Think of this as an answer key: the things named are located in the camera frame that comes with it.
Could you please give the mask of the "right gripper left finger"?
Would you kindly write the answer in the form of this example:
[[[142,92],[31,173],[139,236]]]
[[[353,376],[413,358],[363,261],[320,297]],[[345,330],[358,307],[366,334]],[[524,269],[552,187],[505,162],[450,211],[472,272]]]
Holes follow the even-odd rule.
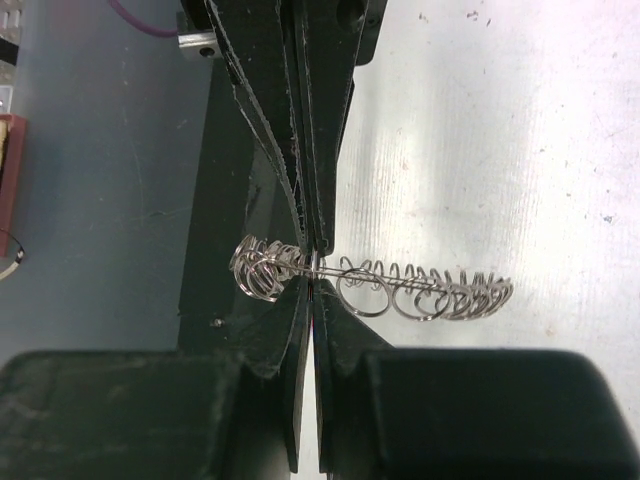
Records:
[[[204,354],[33,351],[1,371],[5,479],[287,479],[310,311],[297,277]]]

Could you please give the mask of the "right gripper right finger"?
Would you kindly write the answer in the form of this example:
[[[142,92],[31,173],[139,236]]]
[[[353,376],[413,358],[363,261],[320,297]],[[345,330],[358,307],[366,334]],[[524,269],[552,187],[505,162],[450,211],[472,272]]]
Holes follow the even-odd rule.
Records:
[[[312,287],[319,469],[330,479],[635,479],[600,371],[562,350],[397,348]]]

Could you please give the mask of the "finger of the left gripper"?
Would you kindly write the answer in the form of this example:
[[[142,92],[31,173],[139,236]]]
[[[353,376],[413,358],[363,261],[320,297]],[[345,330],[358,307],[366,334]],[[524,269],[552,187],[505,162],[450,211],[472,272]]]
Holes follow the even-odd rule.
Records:
[[[236,103],[280,182],[300,248],[309,218],[280,1],[207,1]]]
[[[385,1],[296,1],[295,52],[311,245],[334,249],[337,162],[354,72],[375,54]]]

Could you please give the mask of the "metal disc with keyrings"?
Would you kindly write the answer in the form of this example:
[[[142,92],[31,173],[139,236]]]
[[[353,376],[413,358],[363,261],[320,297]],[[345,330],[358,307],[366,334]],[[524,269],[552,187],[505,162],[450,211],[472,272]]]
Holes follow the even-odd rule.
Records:
[[[271,303],[297,276],[328,280],[344,308],[362,318],[378,318],[393,311],[417,322],[471,321],[495,314],[514,292],[509,278],[493,272],[469,276],[462,270],[453,276],[448,270],[412,263],[386,264],[371,259],[355,263],[347,256],[331,267],[316,253],[305,254],[298,246],[253,235],[245,236],[236,247],[229,270],[247,296]]]

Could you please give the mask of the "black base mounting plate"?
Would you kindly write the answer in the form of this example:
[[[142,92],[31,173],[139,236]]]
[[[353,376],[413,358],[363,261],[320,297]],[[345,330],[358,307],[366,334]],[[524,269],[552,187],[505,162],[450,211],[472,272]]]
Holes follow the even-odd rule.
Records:
[[[214,63],[208,92],[178,313],[178,346],[205,353],[232,344],[278,353],[283,342],[306,343],[307,322],[284,306],[252,299],[229,269],[248,234],[295,244],[283,188],[240,113],[226,68]]]

